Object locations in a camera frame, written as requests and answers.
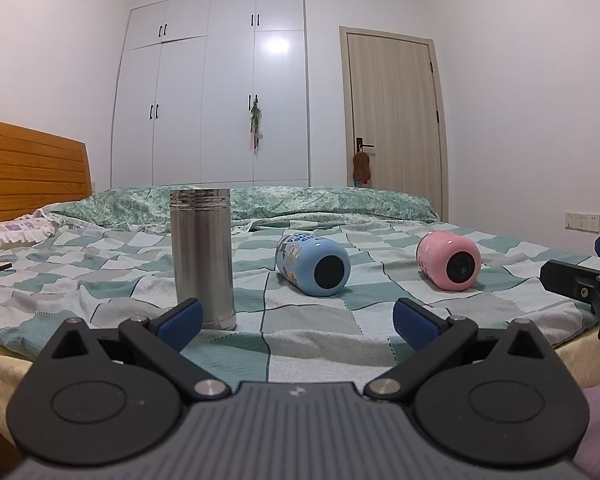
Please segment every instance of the pink water bottle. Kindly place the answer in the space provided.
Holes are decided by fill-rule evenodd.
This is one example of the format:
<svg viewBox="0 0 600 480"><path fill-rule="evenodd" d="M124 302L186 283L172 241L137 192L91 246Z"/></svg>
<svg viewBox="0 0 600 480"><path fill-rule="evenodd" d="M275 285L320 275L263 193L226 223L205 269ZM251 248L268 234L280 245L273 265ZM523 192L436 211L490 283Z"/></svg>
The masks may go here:
<svg viewBox="0 0 600 480"><path fill-rule="evenodd" d="M416 259L432 282L452 292L472 286L482 263L475 243L449 231L428 233L418 243Z"/></svg>

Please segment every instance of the wardrobe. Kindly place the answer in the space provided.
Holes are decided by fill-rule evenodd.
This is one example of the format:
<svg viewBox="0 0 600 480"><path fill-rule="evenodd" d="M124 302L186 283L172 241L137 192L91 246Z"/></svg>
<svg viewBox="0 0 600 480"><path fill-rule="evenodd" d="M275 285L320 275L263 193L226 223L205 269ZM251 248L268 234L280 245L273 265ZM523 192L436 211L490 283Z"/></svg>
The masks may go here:
<svg viewBox="0 0 600 480"><path fill-rule="evenodd" d="M304 0L140 7L120 66L112 186L307 186L307 111Z"/></svg>

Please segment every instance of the wall switch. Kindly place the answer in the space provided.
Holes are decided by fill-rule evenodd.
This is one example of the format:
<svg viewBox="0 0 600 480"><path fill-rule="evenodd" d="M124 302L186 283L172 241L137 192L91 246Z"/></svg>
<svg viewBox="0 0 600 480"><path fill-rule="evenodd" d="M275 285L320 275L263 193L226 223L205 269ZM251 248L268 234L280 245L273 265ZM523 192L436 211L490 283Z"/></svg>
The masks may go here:
<svg viewBox="0 0 600 480"><path fill-rule="evenodd" d="M574 231L586 231L588 233L600 232L600 215L592 213L566 212L564 217L564 228Z"/></svg>

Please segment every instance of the metal bolt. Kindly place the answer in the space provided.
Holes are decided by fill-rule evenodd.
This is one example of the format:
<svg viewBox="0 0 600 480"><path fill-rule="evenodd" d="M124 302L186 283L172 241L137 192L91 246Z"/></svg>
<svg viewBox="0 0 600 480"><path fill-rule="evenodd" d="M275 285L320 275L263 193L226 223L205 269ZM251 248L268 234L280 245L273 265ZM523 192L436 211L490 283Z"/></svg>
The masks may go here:
<svg viewBox="0 0 600 480"><path fill-rule="evenodd" d="M393 395L400 391L400 383L395 379L376 379L369 383L369 389L376 395Z"/></svg>
<svg viewBox="0 0 600 480"><path fill-rule="evenodd" d="M217 379L205 379L198 381L193 389L203 397L216 397L224 394L227 390L227 385Z"/></svg>

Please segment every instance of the bed frame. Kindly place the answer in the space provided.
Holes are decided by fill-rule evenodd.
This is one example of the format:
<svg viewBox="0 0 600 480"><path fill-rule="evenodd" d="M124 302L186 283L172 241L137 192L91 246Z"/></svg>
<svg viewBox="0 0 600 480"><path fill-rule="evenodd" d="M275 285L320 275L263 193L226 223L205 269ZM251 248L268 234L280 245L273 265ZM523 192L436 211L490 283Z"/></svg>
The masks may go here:
<svg viewBox="0 0 600 480"><path fill-rule="evenodd" d="M0 123L0 222L90 195L83 142Z"/></svg>

